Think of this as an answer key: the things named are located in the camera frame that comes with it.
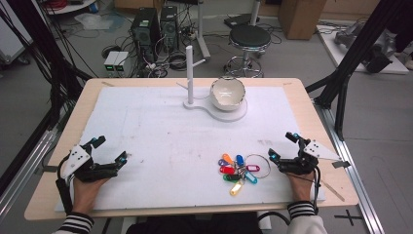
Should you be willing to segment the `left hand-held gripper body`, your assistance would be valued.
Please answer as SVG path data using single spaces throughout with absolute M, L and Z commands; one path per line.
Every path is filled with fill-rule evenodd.
M 91 154 L 81 145 L 75 145 L 70 151 L 65 161 L 64 169 L 59 168 L 57 177 L 68 182 L 72 176 L 77 177 L 82 182 L 94 182 L 104 178 L 114 177 L 118 174 L 117 163 L 100 165 L 95 163 Z

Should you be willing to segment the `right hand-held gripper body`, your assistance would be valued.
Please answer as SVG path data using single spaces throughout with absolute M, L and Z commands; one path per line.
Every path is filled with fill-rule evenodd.
M 277 157 L 277 167 L 281 173 L 309 174 L 318 167 L 319 159 L 333 160 L 332 165 L 335 169 L 347 168 L 351 165 L 348 161 L 342 161 L 338 154 L 316 140 L 299 138 L 296 142 L 299 149 L 295 158 Z

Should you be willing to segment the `bunch of coloured key tags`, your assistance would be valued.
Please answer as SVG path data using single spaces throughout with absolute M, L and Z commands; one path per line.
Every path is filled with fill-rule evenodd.
M 229 191 L 231 196 L 238 195 L 246 181 L 256 184 L 258 178 L 254 173 L 261 170 L 258 165 L 248 164 L 243 155 L 236 155 L 235 158 L 232 158 L 228 153 L 221 156 L 218 160 L 218 166 L 223 180 L 233 183 L 233 187 Z

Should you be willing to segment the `person's left hand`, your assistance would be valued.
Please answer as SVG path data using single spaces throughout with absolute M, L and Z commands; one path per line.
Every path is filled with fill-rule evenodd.
M 96 196 L 100 187 L 108 181 L 108 178 L 100 179 L 94 182 L 83 182 L 74 178 L 74 213 L 88 215 L 94 208 Z

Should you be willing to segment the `thin wooden ruler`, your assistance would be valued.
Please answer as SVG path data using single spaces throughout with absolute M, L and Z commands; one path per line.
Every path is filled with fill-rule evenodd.
M 323 179 L 321 180 L 321 183 L 328 189 L 330 190 L 339 200 L 342 202 L 345 202 L 345 198 L 337 191 L 335 190 L 328 182 L 324 181 Z

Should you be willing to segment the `white foam board mat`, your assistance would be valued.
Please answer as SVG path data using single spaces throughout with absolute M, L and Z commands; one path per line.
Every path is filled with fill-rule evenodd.
M 183 106 L 179 87 L 108 87 L 99 92 L 81 141 L 105 136 L 92 152 L 99 164 L 129 155 L 118 175 L 98 194 L 99 211 L 195 208 L 287 203 L 288 179 L 268 159 L 274 149 L 284 158 L 298 147 L 285 137 L 299 130 L 281 87 L 249 87 L 247 113 L 232 123 Z M 243 155 L 260 166 L 258 182 L 246 182 L 236 196 L 224 181 L 218 160 L 224 153 Z

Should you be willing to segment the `white ceramic bowl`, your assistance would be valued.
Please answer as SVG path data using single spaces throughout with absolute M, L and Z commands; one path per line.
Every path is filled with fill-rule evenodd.
M 209 97 L 212 104 L 223 111 L 234 111 L 244 102 L 244 84 L 233 77 L 215 80 L 210 86 Z

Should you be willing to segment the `white power supply box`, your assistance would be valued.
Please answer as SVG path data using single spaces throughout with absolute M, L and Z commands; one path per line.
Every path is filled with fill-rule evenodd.
M 119 53 L 116 51 L 111 51 L 108 55 L 107 58 L 105 59 L 105 62 L 103 63 L 105 69 L 107 72 L 112 72 L 115 70 L 115 62 L 117 60 Z
M 114 62 L 115 70 L 119 74 L 125 74 L 131 68 L 130 57 L 128 52 L 119 52 Z

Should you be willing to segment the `white branched hanger stand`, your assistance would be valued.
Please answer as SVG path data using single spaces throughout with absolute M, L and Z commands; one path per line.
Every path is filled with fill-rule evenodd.
M 197 62 L 193 62 L 193 47 L 187 46 L 185 48 L 186 56 L 186 77 L 187 85 L 183 86 L 178 84 L 178 86 L 184 88 L 187 91 L 187 98 L 183 101 L 183 106 L 188 110 L 202 110 L 206 112 L 213 119 L 220 122 L 230 123 L 236 122 L 243 119 L 247 113 L 247 101 L 244 96 L 244 102 L 241 106 L 234 111 L 223 111 L 216 108 L 209 97 L 210 85 L 208 88 L 208 94 L 206 97 L 195 97 L 194 96 L 194 67 L 205 62 L 205 59 L 201 59 Z

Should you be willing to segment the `black round stool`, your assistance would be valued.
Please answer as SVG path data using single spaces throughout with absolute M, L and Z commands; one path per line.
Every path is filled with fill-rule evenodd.
M 233 77 L 263 77 L 260 62 L 251 56 L 264 52 L 271 44 L 270 34 L 256 25 L 235 26 L 229 34 L 229 44 L 243 52 L 241 56 L 233 56 L 224 64 L 226 75 Z

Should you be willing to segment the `grey robot on platform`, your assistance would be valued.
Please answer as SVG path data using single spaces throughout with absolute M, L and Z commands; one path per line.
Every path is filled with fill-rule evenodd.
M 355 71 L 362 64 L 368 73 L 379 73 L 392 63 L 395 53 L 395 39 L 385 31 L 370 34 L 370 28 L 364 29 L 365 22 L 355 22 L 334 37 L 336 45 L 344 45 L 348 50 L 339 64 L 339 68 Z

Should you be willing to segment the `large black computer tower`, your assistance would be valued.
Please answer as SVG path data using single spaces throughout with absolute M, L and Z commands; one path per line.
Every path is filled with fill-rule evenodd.
M 139 8 L 131 25 L 133 41 L 140 53 L 149 62 L 158 59 L 157 42 L 161 39 L 156 8 Z

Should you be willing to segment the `black flat case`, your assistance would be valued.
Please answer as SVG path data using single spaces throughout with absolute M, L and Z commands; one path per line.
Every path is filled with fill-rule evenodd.
M 224 23 L 230 28 L 234 28 L 238 25 L 247 25 L 250 24 L 251 14 L 241 14 L 235 17 L 228 17 L 224 20 Z

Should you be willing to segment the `slim black computer tower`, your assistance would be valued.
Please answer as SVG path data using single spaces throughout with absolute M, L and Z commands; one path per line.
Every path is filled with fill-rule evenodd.
M 160 24 L 167 52 L 178 48 L 177 7 L 164 6 L 161 11 Z

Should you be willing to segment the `black metal frame strut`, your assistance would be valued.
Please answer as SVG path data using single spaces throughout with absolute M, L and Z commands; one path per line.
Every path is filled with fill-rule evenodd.
M 32 55 L 39 70 L 51 85 L 49 117 L 50 125 L 54 126 L 59 122 L 60 109 L 66 103 L 78 100 L 83 91 L 80 81 L 88 81 L 92 79 L 92 76 L 66 59 L 32 0 L 6 0 L 6 2 L 33 40 L 32 44 L 28 44 L 11 18 L 1 9 L 0 18 Z
M 324 109 L 330 109 L 332 101 L 338 98 L 334 132 L 340 140 L 344 140 L 343 122 L 350 78 L 367 57 L 374 42 L 407 2 L 408 0 L 380 0 L 337 68 L 330 75 L 305 88 L 307 93 L 311 93 L 323 87 L 321 94 L 315 98 L 315 103 Z

